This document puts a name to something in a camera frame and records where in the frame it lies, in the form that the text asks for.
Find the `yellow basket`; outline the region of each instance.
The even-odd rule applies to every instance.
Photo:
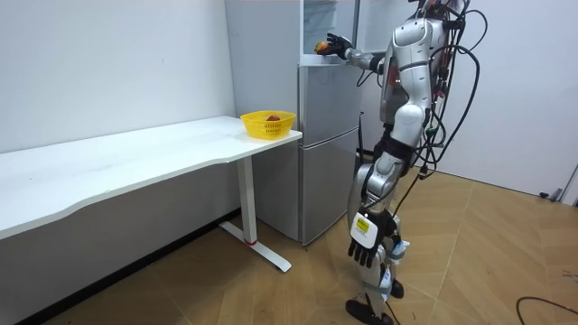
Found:
[[[267,121],[270,116],[279,116],[279,121]],[[289,133],[295,114],[283,111],[258,111],[241,116],[249,135],[266,140],[275,140]]]

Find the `floor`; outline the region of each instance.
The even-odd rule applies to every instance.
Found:
[[[519,324],[524,295],[578,310],[578,209],[436,173],[399,214],[411,242],[398,275],[406,297],[390,302],[402,324]],[[48,324],[358,324],[343,308],[362,293],[344,218],[306,248],[263,224],[258,235],[293,264],[287,274],[216,229]],[[540,302],[522,314],[578,325]]]

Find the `humanoid robot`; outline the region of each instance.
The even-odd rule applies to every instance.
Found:
[[[469,4],[469,0],[419,0],[415,14],[394,30],[383,57],[354,49],[347,39],[331,33],[328,44],[316,49],[317,54],[337,54],[349,64],[370,70],[383,79],[380,119],[385,132],[374,149],[377,160],[359,168],[348,205],[352,237],[349,255],[358,264],[366,301],[349,300],[346,309],[366,324],[394,324],[384,313],[384,303],[389,296],[404,296],[404,287],[396,280],[396,265],[404,256],[406,242],[401,237],[397,209],[391,212],[389,204],[414,155],[427,152],[417,176],[424,179],[427,163],[441,159],[461,126],[460,123],[447,142],[443,129],[443,140],[435,143],[443,127],[440,115],[445,109],[444,102],[443,110],[438,111],[438,101],[449,94],[452,63],[458,52],[469,54],[476,62],[478,70],[471,100],[475,95],[479,63],[468,49],[459,45]],[[434,148],[443,148],[437,158]]]

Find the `metal frame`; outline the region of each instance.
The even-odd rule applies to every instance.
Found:
[[[228,221],[221,223],[219,226],[239,240],[244,241],[249,247],[273,263],[278,269],[287,272],[291,268],[291,263],[267,246],[259,243],[256,239],[255,192],[253,187],[253,163],[251,156],[239,159],[237,161],[237,170],[243,230],[235,227]]]

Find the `refrigerator door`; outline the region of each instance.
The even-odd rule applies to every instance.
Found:
[[[309,148],[300,148],[300,239],[304,245],[347,209],[353,182],[357,129]]]
[[[351,66],[299,68],[299,130],[305,147],[332,139],[359,124],[361,70]]]

